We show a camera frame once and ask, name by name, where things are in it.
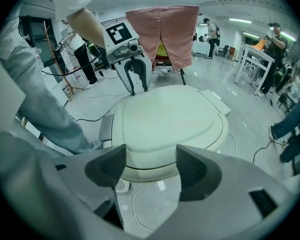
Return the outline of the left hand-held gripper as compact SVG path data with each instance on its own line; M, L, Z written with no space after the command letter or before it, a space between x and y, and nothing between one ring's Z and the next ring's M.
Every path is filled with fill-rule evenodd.
M104 43L109 67L116 70L127 91L132 96L135 95L134 84L129 74L129 71L134 71L141 80L143 90L147 92L152 78L152 62L142 54L144 49L132 25L121 22L106 28Z

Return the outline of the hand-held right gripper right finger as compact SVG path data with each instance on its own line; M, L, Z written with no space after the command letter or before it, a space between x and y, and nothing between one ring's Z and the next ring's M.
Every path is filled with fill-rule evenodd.
M181 192L165 240L262 240L282 219L290 192L246 160L176 147Z

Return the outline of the black chair base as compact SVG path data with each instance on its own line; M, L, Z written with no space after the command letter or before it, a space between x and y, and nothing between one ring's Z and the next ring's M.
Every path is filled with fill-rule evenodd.
M185 80L185 72L181 69L174 69L171 62L168 61L157 61L152 73L160 77L171 76L172 74L178 74L181 77L182 84L187 85Z

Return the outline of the black chair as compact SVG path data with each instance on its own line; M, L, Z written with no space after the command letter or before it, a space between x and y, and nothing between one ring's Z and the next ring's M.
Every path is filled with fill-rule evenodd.
M225 58L226 56L228 56L230 54L230 46L229 45L225 45L223 48L219 48L218 49L218 56Z

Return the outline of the person's blue jeans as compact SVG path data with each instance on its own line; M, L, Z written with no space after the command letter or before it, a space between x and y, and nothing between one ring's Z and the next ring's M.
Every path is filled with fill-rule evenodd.
M74 155L102 148L98 140L89 140L76 122L48 90L39 70L14 66L10 76L25 93L20 113L53 144Z

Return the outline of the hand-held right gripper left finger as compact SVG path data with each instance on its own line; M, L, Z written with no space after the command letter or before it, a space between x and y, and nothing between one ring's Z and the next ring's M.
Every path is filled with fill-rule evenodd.
M126 166L126 146L47 162L47 186L67 223L78 231L123 228L115 187Z

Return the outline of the pink cloth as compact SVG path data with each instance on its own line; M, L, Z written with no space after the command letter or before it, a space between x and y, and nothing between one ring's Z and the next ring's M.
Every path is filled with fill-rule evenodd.
M155 67L163 43L174 70L192 65L192 42L200 7L197 5L153 6L125 12L139 35L139 43Z

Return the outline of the person's left forearm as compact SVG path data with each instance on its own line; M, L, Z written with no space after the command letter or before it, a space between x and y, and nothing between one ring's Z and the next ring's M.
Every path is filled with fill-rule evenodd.
M102 25L98 22L91 11L83 7L66 17L69 25L75 33L95 45L105 48Z

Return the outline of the white long-legged table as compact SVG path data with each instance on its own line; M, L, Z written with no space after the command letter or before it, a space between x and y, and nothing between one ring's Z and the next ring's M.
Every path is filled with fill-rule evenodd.
M249 61L252 64L255 64L260 69L264 70L263 77L259 82L257 89L254 92L254 95L257 96L275 60L269 55L265 54L264 52L255 49L254 47L248 44L244 44L240 47L237 58L238 58L238 66L237 66L237 71L234 74L235 75L234 83L236 84L238 83L241 77L246 61ZM263 66L260 63L260 60L268 62L267 67Z

